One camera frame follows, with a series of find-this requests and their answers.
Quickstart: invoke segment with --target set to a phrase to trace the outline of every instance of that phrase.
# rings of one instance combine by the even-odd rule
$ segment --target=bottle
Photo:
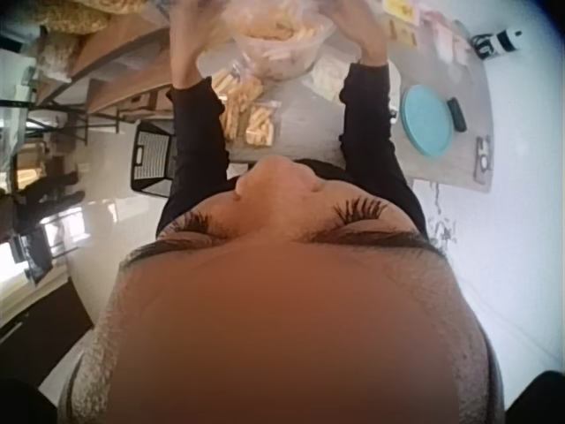
[[[498,34],[476,35],[471,38],[471,44],[478,56],[486,60],[521,49],[523,37],[522,30],[509,28]]]

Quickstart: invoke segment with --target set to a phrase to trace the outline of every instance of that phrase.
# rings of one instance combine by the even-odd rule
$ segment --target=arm
[[[426,235],[424,213],[391,141],[386,36],[365,0],[336,0],[327,5],[326,14],[362,52],[359,64],[351,65],[340,95],[345,104],[340,140],[347,171],[361,188],[402,209]]]
[[[202,79],[196,61],[219,16],[216,1],[183,0],[170,13],[170,98],[175,116],[177,166],[158,232],[209,197],[226,181],[230,164],[219,117],[222,102]]]

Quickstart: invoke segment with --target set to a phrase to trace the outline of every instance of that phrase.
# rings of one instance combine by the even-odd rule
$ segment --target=desk
[[[405,47],[399,42],[389,44],[390,60],[403,78],[401,91],[415,84],[427,84],[445,100],[456,97],[469,129],[465,133],[456,133],[452,147],[443,157],[429,158],[412,146],[399,120],[392,133],[404,173],[410,178],[488,193],[493,179],[491,171],[485,185],[474,180],[477,137],[490,136],[494,147],[493,113],[485,66],[473,53],[468,66],[442,62],[433,44],[433,30],[426,23],[418,29],[418,43],[418,49]],[[358,58],[358,48],[338,33],[322,47],[321,55],[335,50],[349,57],[351,62]],[[199,61],[199,68],[203,75],[211,75],[232,60],[243,60],[234,42],[204,55]],[[307,79],[309,76],[305,75],[275,83],[269,88],[261,100],[282,102],[280,137],[271,148],[247,148],[241,143],[229,146],[232,162],[257,162],[265,155],[277,154],[291,159],[307,157],[343,165],[338,137],[343,132],[344,106],[315,94],[305,85]]]

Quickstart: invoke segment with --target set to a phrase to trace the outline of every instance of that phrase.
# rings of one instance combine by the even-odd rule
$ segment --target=tile floor
[[[465,22],[469,13],[476,30],[489,27],[489,19],[495,29],[524,24],[534,44],[543,45],[487,66],[495,136],[501,141],[493,192],[416,183],[432,233],[437,223],[447,230],[440,235],[499,354],[509,403],[543,370],[563,369],[563,56],[544,18],[522,2],[465,3],[467,9],[459,7],[456,16]],[[547,108],[534,110],[539,104]],[[104,308],[120,260],[152,240],[164,204],[128,188],[132,136],[128,125],[121,136],[93,132],[89,145],[76,152],[80,186],[87,191],[82,215],[89,236],[69,263],[93,319]],[[493,238],[497,231],[500,236]]]

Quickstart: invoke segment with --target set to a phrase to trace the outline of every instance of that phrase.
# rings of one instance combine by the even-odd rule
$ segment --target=blue plate
[[[428,86],[411,87],[401,108],[404,130],[422,155],[444,155],[453,141],[453,119],[448,105]]]

